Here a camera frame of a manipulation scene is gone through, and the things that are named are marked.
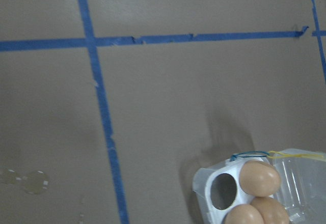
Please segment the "clear plastic egg box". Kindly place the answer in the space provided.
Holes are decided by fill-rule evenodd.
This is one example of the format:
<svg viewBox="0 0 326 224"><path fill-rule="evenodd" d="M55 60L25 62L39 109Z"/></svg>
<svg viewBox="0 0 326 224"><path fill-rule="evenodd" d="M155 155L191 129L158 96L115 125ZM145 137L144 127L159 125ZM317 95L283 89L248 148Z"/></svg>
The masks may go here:
<svg viewBox="0 0 326 224"><path fill-rule="evenodd" d="M205 223L325 223L325 153L248 151L199 169Z"/></svg>

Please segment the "brown egg carried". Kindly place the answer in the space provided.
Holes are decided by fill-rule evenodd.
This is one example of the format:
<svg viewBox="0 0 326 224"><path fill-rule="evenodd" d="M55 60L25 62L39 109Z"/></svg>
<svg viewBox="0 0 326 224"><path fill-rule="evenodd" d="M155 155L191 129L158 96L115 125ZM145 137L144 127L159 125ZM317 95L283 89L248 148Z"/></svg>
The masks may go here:
<svg viewBox="0 0 326 224"><path fill-rule="evenodd" d="M256 224L264 223L260 212L250 204L240 204L232 208L226 215L225 224Z"/></svg>

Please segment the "brown egg upper in box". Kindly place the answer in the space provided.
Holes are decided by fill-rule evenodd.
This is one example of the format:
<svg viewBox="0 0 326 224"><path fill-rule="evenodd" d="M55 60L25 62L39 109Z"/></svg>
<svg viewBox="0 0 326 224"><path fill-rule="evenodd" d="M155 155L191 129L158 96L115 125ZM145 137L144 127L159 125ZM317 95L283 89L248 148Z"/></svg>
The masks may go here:
<svg viewBox="0 0 326 224"><path fill-rule="evenodd" d="M281 177L277 170L263 161L247 161L239 173L242 190L255 197L268 197L281 187Z"/></svg>

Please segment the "brown egg in box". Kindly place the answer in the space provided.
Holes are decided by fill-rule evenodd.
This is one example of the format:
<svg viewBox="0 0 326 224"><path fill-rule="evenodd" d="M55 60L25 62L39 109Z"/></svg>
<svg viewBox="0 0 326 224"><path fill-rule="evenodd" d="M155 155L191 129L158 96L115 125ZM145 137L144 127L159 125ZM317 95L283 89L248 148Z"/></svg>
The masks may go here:
<svg viewBox="0 0 326 224"><path fill-rule="evenodd" d="M247 161L239 173L242 190L255 197L268 197L281 187L281 177L277 170L263 161Z"/></svg>
<svg viewBox="0 0 326 224"><path fill-rule="evenodd" d="M285 208L274 198L271 197L255 197L251 201L251 205L255 207L261 214L265 224L289 224L289 215Z"/></svg>

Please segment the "brown egg lower in box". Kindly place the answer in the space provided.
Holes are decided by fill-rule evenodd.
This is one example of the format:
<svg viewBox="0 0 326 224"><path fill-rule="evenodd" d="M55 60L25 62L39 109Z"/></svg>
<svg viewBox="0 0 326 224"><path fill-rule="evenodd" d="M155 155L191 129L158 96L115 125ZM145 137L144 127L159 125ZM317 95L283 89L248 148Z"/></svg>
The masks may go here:
<svg viewBox="0 0 326 224"><path fill-rule="evenodd" d="M271 197L255 197L251 201L251 205L255 207L261 214L265 224L289 224L289 215L285 208L274 198Z"/></svg>

